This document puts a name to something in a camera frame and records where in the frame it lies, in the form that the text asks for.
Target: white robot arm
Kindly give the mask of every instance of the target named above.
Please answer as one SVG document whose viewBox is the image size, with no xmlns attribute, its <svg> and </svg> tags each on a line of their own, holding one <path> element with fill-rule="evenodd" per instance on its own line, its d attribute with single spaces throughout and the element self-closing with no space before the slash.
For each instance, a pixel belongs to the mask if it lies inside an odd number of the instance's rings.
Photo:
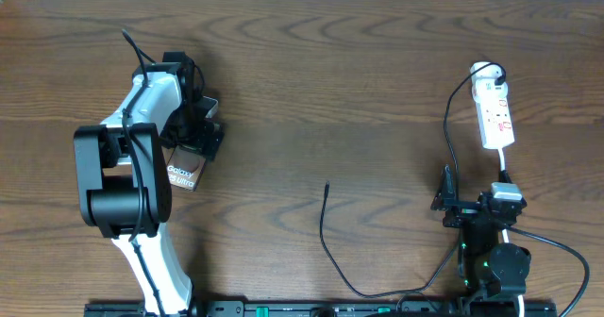
<svg viewBox="0 0 604 317">
<path fill-rule="evenodd" d="M 126 256 L 146 312 L 173 315 L 190 309 L 193 284 L 168 232 L 172 192 L 161 146 L 212 160 L 224 133 L 210 120 L 218 102 L 202 95 L 201 70 L 184 52 L 166 52 L 159 63 L 140 61 L 122 105 L 100 125 L 82 126 L 74 135 L 80 210 Z M 194 84 L 195 71 L 201 86 Z M 116 165 L 131 165 L 132 175 L 104 174 Z"/>
</svg>

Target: wood grain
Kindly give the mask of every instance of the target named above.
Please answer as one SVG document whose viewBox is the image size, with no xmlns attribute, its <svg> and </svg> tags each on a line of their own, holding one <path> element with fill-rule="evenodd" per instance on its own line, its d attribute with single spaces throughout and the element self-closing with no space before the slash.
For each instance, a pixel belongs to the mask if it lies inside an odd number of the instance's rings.
<svg viewBox="0 0 604 317">
<path fill-rule="evenodd" d="M 577 248 L 592 279 L 574 315 L 604 304 L 604 1 L 5 0 L 0 5 L 0 315 L 81 315 L 138 300 L 126 260 L 77 209 L 72 148 L 129 90 L 137 61 L 184 49 L 220 100 L 226 139 L 197 192 L 174 190 L 170 228 L 206 296 L 356 299 L 422 285 L 455 232 L 429 203 L 450 162 L 446 98 L 479 59 L 508 69 L 519 226 Z M 473 101 L 450 115 L 462 196 L 495 179 Z M 572 256 L 533 255 L 528 297 L 562 310 L 582 277 Z M 448 266 L 432 295 L 461 292 Z"/>
</svg>

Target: white power strip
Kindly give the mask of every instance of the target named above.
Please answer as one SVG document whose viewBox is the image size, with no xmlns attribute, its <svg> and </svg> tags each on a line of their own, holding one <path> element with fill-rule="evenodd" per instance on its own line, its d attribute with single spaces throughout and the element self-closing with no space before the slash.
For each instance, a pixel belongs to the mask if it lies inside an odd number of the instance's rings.
<svg viewBox="0 0 604 317">
<path fill-rule="evenodd" d="M 487 63 L 475 63 L 470 72 Z M 502 73 L 501 68 L 491 65 L 472 75 L 472 97 L 476 101 L 482 147 L 487 149 L 501 149 L 514 142 L 507 98 L 508 84 L 495 84 Z"/>
</svg>

